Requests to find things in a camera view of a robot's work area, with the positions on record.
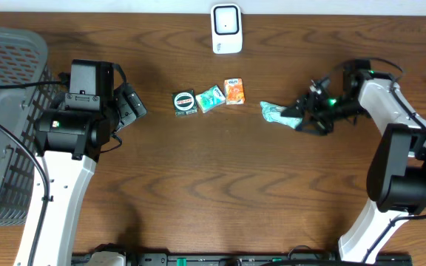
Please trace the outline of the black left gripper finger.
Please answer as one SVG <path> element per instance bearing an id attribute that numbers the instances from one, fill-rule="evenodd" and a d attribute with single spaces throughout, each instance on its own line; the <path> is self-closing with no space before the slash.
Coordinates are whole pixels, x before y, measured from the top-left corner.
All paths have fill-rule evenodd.
<path id="1" fill-rule="evenodd" d="M 137 115 L 135 113 L 135 105 L 132 102 L 132 94 L 119 95 L 116 98 L 115 103 L 120 118 L 119 123 L 116 127 L 116 131 L 119 132 L 123 128 L 135 122 L 137 119 Z"/>
<path id="2" fill-rule="evenodd" d="M 130 83 L 124 87 L 123 97 L 127 104 L 127 117 L 140 118 L 147 114 L 146 107 Z"/>

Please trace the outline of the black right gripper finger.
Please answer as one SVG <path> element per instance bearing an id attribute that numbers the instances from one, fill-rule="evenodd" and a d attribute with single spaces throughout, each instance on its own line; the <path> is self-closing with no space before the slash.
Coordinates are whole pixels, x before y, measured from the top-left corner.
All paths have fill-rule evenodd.
<path id="1" fill-rule="evenodd" d="M 306 102 L 300 101 L 296 102 L 292 106 L 287 106 L 280 115 L 282 117 L 292 117 L 292 118 L 304 118 L 306 111 Z"/>
<path id="2" fill-rule="evenodd" d="M 303 117 L 295 130 L 317 136 L 326 136 L 334 130 L 334 122 L 332 120 L 321 118 L 316 119 L 314 117 Z"/>

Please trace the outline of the teal long snack packet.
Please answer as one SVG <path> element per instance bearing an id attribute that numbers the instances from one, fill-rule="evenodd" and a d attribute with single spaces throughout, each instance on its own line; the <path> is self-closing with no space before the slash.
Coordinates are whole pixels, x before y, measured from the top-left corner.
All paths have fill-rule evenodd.
<path id="1" fill-rule="evenodd" d="M 280 123 L 285 126 L 289 126 L 292 129 L 296 129 L 301 124 L 301 118 L 295 117 L 283 117 L 281 113 L 285 110 L 284 106 L 278 106 L 273 103 L 261 101 L 260 107 L 262 109 L 263 118 L 270 123 Z"/>

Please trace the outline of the green round-logo box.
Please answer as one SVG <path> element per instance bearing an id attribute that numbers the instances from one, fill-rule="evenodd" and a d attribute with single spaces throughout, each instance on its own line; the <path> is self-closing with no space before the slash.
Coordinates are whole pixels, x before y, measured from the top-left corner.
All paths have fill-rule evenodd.
<path id="1" fill-rule="evenodd" d="M 197 103 L 193 89 L 172 94 L 172 102 L 177 117 L 197 113 Z"/>

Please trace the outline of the orange small tissue pack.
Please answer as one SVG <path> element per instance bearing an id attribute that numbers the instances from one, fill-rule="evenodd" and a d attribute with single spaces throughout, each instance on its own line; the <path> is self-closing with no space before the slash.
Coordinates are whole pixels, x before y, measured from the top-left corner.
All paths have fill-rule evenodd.
<path id="1" fill-rule="evenodd" d="M 239 105 L 245 103 L 243 80 L 241 78 L 231 78 L 224 80 L 224 93 L 227 105 Z"/>

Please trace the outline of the teal small tissue pack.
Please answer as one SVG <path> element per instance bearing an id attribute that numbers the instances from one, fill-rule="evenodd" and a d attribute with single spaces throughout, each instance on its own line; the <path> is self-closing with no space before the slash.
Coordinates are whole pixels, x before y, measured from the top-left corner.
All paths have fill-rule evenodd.
<path id="1" fill-rule="evenodd" d="M 196 95 L 195 100 L 203 113 L 206 113 L 226 102 L 226 98 L 218 85 L 214 85 L 205 92 Z"/>

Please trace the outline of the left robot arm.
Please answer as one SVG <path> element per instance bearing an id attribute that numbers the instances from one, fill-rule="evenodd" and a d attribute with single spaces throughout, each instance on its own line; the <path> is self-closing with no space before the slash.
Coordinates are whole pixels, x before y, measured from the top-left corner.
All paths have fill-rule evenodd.
<path id="1" fill-rule="evenodd" d="M 147 110 L 121 66 L 75 59 L 34 123 L 35 180 L 15 265 L 70 265 L 83 198 L 103 148 Z"/>

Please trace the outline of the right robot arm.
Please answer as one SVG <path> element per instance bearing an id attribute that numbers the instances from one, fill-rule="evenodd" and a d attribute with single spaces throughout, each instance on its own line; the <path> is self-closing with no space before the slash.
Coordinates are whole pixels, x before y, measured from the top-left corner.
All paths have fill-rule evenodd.
<path id="1" fill-rule="evenodd" d="M 330 75 L 312 81 L 309 91 L 281 116 L 300 120 L 296 131 L 326 136 L 338 120 L 373 120 L 382 135 L 368 169 L 368 200 L 351 229 L 338 241 L 339 261 L 372 265 L 378 252 L 407 221 L 426 219 L 426 120 L 401 93 L 399 79 L 356 58 L 335 66 L 343 93 L 331 96 Z"/>

